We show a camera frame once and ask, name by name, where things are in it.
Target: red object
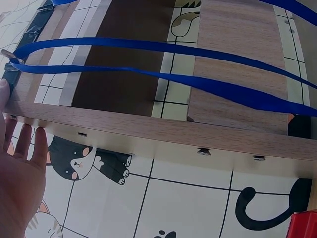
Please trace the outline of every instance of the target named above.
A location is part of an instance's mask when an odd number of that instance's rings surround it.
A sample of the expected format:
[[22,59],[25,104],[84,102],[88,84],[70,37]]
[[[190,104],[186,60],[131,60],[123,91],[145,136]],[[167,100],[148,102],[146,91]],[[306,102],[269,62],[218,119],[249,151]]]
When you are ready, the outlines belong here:
[[317,238],[317,210],[294,214],[287,238]]

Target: hand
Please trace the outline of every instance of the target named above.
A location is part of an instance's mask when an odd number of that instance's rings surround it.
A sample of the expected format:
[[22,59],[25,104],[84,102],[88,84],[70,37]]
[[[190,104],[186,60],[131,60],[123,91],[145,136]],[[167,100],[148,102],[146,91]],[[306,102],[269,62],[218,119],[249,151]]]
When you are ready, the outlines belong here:
[[[9,99],[9,85],[0,81],[0,110]],[[35,132],[34,153],[27,160],[31,127],[24,125],[13,156],[7,153],[17,122],[0,115],[0,234],[23,237],[26,226],[41,203],[45,189],[47,140],[45,131]]]

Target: metal bracket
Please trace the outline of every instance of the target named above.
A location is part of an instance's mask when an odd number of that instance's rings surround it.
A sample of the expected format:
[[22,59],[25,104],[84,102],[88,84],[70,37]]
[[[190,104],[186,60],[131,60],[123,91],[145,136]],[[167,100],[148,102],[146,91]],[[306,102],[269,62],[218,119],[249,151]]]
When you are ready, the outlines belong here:
[[15,56],[14,53],[7,51],[6,49],[2,49],[0,54],[5,57],[8,57],[9,59],[17,59],[19,63],[24,64],[24,61],[22,59],[19,59],[18,57]]

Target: blue strap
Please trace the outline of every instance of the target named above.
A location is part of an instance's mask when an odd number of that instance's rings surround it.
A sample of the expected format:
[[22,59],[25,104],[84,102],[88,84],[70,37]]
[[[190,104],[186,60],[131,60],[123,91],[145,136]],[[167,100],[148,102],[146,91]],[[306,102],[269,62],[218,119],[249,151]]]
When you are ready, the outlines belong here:
[[[52,0],[55,5],[72,2],[73,0]],[[311,24],[317,26],[317,14],[296,2],[295,0],[260,0],[276,6],[285,8]],[[294,80],[307,84],[315,89],[317,86],[286,72],[275,66],[260,62],[258,60],[242,57],[234,54],[186,47],[175,44],[168,44],[162,42],[149,42],[149,41],[136,41],[136,40],[124,40],[113,38],[69,38],[69,39],[56,39],[49,41],[40,41],[27,44],[17,49],[14,54],[18,58],[25,58],[30,53],[50,47],[72,46],[72,45],[99,45],[99,46],[113,46],[113,47],[127,47],[143,50],[153,50],[161,52],[171,52],[185,55],[194,55],[207,58],[213,58],[218,60],[226,60],[234,63],[240,63],[251,67],[263,69],[266,71],[274,72],[280,75],[290,77]],[[177,83],[182,83],[225,99],[231,100],[235,103],[257,109],[270,112],[301,114],[317,117],[317,110],[302,104],[288,102],[271,94],[254,90],[251,88],[242,87],[232,83],[221,82],[214,79],[207,79],[195,76],[185,76],[177,74],[155,73],[147,72],[133,68],[113,68],[113,67],[93,67],[93,66],[75,66],[75,65],[61,65],[61,66],[29,66],[23,65],[18,62],[17,59],[10,59],[11,64],[18,70],[28,73],[37,74],[59,74],[59,73],[71,73],[71,72],[101,72],[101,71],[128,71],[135,72],[143,75],[153,76],[156,78],[163,78],[171,80]]]
[[232,83],[221,82],[218,80],[207,79],[195,76],[154,73],[142,71],[134,68],[113,68],[113,67],[93,67],[93,66],[27,66],[13,63],[13,66],[22,72],[42,73],[71,73],[71,72],[105,72],[105,71],[127,71],[143,75],[163,78],[177,83],[182,83],[208,93],[215,94],[222,98],[231,100],[257,110],[264,110],[279,113],[301,114],[317,117],[317,110],[302,104],[288,102],[268,93],[264,93],[251,88],[235,85]]
[[[255,59],[250,59],[247,57],[238,56],[238,55],[220,52],[220,51],[207,50],[207,49],[169,44],[169,43],[163,43],[163,42],[138,41],[138,40],[115,39],[115,38],[99,38],[99,37],[65,38],[65,39],[54,39],[54,40],[48,40],[48,41],[38,41],[38,42],[26,44],[18,48],[14,52],[14,54],[18,58],[23,59],[29,54],[31,54],[32,52],[40,50],[40,49],[51,48],[51,47],[61,47],[61,46],[72,46],[72,45],[98,45],[98,46],[126,47],[126,48],[171,52],[171,53],[177,53],[177,54],[202,56],[202,57],[207,57],[212,59],[225,60],[225,61],[244,64],[254,68],[259,68],[259,69],[263,69],[273,73],[281,74],[317,89],[316,85],[292,73],[289,73],[278,67],[269,65],[267,63],[263,63]],[[37,73],[31,68],[29,68],[29,72]],[[46,73],[56,74],[60,72],[50,71]]]
[[51,0],[51,2],[53,3],[54,6],[58,6],[58,5],[62,5],[62,4],[68,4],[71,2],[74,2],[77,0]]

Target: cat ear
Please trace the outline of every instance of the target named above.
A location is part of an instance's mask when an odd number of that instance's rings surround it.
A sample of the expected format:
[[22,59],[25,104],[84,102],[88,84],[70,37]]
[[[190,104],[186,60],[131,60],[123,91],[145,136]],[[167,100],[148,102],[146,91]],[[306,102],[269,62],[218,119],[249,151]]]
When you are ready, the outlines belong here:
[[50,213],[49,209],[48,209],[48,207],[47,207],[47,205],[45,204],[44,201],[42,201],[41,204],[40,204],[39,212],[44,212],[44,213],[47,213],[47,214]]
[[48,151],[48,155],[46,157],[46,165],[52,165],[51,164],[51,157],[50,157],[50,152]]
[[84,150],[83,150],[83,156],[87,156],[89,154],[90,150],[89,150],[89,147],[86,147]]
[[9,145],[9,149],[8,149],[8,154],[12,155],[14,154],[14,146],[13,143],[11,141],[10,145]]

